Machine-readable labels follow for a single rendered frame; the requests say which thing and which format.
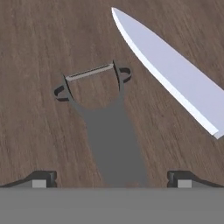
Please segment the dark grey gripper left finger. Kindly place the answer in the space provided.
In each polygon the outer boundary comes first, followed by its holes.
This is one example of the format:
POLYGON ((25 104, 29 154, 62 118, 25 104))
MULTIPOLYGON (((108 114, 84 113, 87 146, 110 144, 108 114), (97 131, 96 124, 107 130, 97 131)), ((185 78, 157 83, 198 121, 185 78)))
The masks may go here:
POLYGON ((1 185, 2 188, 30 187, 30 188, 52 188, 57 186, 56 171, 33 171, 25 178, 1 185))

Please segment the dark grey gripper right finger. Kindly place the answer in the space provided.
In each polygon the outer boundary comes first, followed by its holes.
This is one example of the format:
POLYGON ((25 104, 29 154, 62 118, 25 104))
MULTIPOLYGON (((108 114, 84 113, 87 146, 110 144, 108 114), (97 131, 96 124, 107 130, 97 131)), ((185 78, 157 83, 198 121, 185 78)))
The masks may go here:
POLYGON ((194 188, 194 187, 220 187, 219 185, 202 178, 199 178, 191 171, 168 171, 167 172, 168 187, 172 188, 194 188))

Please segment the grey vegetable peeler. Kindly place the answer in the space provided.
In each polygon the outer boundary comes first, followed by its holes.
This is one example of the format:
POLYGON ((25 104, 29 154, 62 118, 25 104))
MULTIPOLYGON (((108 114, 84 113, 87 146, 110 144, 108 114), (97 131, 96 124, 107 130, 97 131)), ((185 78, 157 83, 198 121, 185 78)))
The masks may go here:
POLYGON ((130 80, 131 70, 112 62, 82 73, 62 77, 62 84, 54 90, 60 102, 69 102, 87 125, 87 138, 97 168, 110 187, 124 187, 137 183, 140 187, 148 184, 135 131, 124 108, 124 84, 130 80), (117 78, 119 94, 115 101, 105 108, 87 109, 73 97, 69 82, 112 69, 117 78))

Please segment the silver knife blade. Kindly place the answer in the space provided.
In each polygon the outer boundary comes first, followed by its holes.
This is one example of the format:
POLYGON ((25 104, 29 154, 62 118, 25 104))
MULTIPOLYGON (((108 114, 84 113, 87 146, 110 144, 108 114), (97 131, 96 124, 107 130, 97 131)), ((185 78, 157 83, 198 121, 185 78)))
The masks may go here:
POLYGON ((125 42, 148 71, 210 135, 224 137, 224 89, 154 31, 115 7, 111 12, 125 42))

